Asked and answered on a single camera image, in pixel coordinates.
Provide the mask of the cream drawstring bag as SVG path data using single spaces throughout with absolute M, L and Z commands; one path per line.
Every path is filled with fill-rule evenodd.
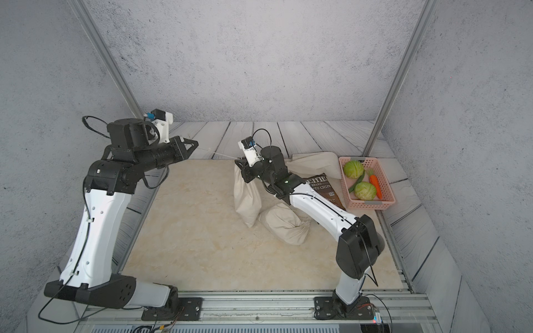
M 252 228 L 262 209 L 262 200 L 257 185 L 252 180 L 246 183 L 241 175 L 240 168 L 234 168 L 234 207 L 248 228 Z
M 310 231 L 310 222 L 302 220 L 289 206 L 276 204 L 258 216 L 259 222 L 275 237 L 286 244 L 303 244 Z
M 341 179 L 339 159 L 332 152 L 294 154 L 286 165 L 290 172 L 303 178 L 324 173 L 329 178 Z

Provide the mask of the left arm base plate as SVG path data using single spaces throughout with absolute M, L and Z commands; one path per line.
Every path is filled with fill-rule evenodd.
M 199 321 L 203 298 L 175 298 L 164 307 L 148 307 L 141 316 L 142 321 Z

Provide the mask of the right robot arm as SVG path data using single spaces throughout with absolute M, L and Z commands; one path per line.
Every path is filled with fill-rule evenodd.
M 336 262 L 341 269 L 340 282 L 333 295 L 314 299 L 316 320 L 379 321 L 378 311 L 362 287 L 368 272 L 384 250 L 384 240 L 373 220 L 355 216 L 322 197 L 302 177 L 289 172 L 283 154 L 270 144 L 258 147 L 253 137 L 238 143 L 244 157 L 236 160 L 246 183 L 262 181 L 276 198 L 302 210 L 325 228 L 337 241 Z

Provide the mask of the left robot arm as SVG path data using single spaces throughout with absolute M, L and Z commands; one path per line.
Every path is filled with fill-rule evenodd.
M 102 309 L 141 307 L 144 321 L 176 320 L 184 310 L 174 286 L 139 281 L 112 271 L 119 227 L 137 184 L 146 174 L 187 160 L 198 142 L 170 137 L 170 112 L 155 109 L 141 119 L 108 123 L 110 141 L 91 164 L 82 185 L 84 211 L 70 258 L 58 280 L 49 282 L 50 300 L 73 301 Z

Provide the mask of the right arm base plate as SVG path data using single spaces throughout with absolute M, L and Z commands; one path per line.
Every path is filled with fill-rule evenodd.
M 314 298 L 314 318 L 316 320 L 360 320 L 374 321 L 376 315 L 373 304 L 366 296 L 361 296 L 350 305 L 345 304 L 337 295 Z

